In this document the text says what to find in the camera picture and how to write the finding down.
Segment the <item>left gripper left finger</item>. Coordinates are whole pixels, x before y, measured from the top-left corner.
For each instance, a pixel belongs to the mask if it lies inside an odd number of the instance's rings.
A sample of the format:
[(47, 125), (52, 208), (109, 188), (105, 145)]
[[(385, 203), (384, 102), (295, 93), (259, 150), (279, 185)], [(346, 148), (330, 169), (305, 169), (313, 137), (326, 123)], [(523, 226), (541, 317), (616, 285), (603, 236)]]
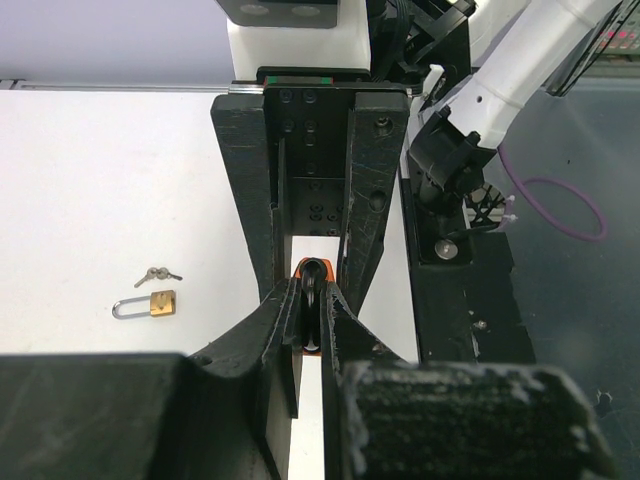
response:
[(298, 414), (301, 285), (281, 281), (193, 355), (1, 360), (5, 479), (284, 479)]

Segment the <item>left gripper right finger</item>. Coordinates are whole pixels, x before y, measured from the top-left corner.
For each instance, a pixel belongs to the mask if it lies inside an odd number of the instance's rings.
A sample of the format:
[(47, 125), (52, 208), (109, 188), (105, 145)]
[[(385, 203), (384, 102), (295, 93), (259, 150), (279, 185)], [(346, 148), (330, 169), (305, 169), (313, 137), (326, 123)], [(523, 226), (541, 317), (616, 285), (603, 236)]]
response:
[(402, 360), (319, 295), (329, 479), (614, 479), (586, 396), (538, 365)]

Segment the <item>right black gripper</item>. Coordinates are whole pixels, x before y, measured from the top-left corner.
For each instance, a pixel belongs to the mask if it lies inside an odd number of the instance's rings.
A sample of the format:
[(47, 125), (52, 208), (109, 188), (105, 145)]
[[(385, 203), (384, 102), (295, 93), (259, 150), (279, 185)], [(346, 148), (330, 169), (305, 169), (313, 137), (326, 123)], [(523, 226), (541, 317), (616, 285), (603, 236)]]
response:
[(348, 75), (265, 75), (211, 119), (259, 299), (290, 275), (292, 236), (341, 236), (337, 284), (358, 313), (384, 252), (409, 98)]

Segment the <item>brass padlock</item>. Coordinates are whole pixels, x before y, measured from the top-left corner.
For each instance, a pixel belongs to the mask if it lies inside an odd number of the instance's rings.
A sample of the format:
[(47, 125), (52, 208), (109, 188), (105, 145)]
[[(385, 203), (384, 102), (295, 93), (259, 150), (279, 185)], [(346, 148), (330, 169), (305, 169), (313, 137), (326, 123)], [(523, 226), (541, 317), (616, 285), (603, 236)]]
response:
[(176, 299), (174, 290), (155, 291), (149, 295), (116, 301), (111, 314), (121, 321), (171, 316), (176, 313)]

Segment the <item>orange black padlock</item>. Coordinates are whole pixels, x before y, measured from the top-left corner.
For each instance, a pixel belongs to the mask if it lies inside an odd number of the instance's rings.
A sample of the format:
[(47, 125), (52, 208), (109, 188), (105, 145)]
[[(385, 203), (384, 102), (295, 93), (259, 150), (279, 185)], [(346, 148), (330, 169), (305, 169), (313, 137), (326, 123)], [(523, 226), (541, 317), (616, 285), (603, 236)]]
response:
[(328, 259), (303, 258), (295, 271), (301, 286), (300, 326), (302, 347), (306, 355), (321, 354), (321, 291), (333, 282), (334, 272)]

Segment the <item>small keys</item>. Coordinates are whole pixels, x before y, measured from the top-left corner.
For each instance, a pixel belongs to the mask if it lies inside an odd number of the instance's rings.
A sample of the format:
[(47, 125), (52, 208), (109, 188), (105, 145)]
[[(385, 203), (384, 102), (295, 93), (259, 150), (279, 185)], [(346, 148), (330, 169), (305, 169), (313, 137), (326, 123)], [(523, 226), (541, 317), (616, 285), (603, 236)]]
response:
[(172, 273), (166, 267), (150, 267), (147, 269), (144, 276), (134, 283), (134, 288), (140, 288), (144, 283), (151, 280), (176, 280), (182, 281), (183, 277)]

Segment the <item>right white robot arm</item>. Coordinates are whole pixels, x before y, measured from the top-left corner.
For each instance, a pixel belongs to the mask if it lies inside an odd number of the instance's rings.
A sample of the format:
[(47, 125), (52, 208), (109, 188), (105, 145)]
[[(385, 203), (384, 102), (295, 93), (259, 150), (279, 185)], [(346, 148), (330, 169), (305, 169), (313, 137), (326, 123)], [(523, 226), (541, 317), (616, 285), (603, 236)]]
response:
[(211, 118), (258, 290), (296, 236), (340, 240), (353, 308), (401, 159), (418, 249), (451, 258), (466, 197), (533, 94), (581, 71), (618, 1), (224, 1), (235, 79)]

